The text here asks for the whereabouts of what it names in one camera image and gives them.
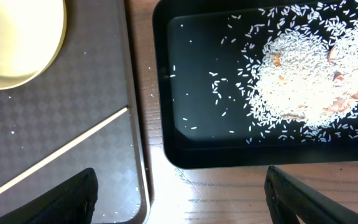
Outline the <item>yellow round plate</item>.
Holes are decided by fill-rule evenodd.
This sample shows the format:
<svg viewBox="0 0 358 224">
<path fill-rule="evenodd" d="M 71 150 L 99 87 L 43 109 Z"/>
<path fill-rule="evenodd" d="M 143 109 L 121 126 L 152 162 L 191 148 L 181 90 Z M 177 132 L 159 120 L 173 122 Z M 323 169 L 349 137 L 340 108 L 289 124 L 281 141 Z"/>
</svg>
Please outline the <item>yellow round plate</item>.
<svg viewBox="0 0 358 224">
<path fill-rule="evenodd" d="M 57 57 L 66 29 L 64 0 L 0 0 L 0 90 L 44 72 Z"/>
</svg>

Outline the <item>wooden chopstick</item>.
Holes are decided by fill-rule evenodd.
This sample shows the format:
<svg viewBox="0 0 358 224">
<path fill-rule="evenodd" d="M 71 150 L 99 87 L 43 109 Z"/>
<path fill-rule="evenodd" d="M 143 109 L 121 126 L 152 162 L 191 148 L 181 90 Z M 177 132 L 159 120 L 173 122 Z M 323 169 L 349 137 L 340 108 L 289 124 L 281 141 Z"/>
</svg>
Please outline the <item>wooden chopstick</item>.
<svg viewBox="0 0 358 224">
<path fill-rule="evenodd" d="M 25 171 L 21 172 L 19 175 L 15 176 L 13 179 L 9 180 L 2 186 L 0 186 L 0 195 L 10 189 L 11 187 L 15 186 L 19 182 L 23 181 L 33 173 L 37 172 L 39 169 L 43 168 L 47 164 L 51 163 L 58 157 L 62 156 L 64 153 L 68 152 L 73 147 L 77 146 L 79 143 L 83 142 L 85 139 L 89 138 L 93 134 L 97 133 L 99 130 L 107 126 L 109 123 L 123 115 L 125 112 L 129 110 L 128 106 L 125 106 L 121 108 L 119 111 L 115 112 L 111 116 L 107 117 L 106 119 L 102 120 L 98 124 L 94 125 L 92 128 L 89 128 L 89 130 L 81 133 L 76 138 L 72 139 L 70 142 L 66 143 L 62 147 L 58 148 L 56 151 L 52 152 L 42 160 L 38 161 L 33 166 L 29 167 Z"/>
</svg>

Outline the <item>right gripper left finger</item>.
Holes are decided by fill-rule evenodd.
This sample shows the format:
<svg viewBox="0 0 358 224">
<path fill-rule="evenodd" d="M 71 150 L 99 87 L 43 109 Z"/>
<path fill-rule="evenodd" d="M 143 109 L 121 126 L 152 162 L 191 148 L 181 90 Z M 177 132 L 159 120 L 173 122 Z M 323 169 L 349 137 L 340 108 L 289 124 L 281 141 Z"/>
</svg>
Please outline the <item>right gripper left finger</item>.
<svg viewBox="0 0 358 224">
<path fill-rule="evenodd" d="M 98 179 L 86 168 L 33 201 L 0 217 L 0 224 L 90 224 Z"/>
</svg>

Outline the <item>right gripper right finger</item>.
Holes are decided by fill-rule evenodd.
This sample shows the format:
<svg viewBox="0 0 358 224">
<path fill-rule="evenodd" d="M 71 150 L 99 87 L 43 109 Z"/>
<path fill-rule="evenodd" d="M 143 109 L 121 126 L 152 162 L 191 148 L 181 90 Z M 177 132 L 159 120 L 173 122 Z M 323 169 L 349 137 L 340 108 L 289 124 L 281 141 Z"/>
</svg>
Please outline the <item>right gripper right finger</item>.
<svg viewBox="0 0 358 224">
<path fill-rule="evenodd" d="M 272 222 L 358 223 L 358 213 L 300 182 L 281 169 L 270 166 L 264 183 Z"/>
</svg>

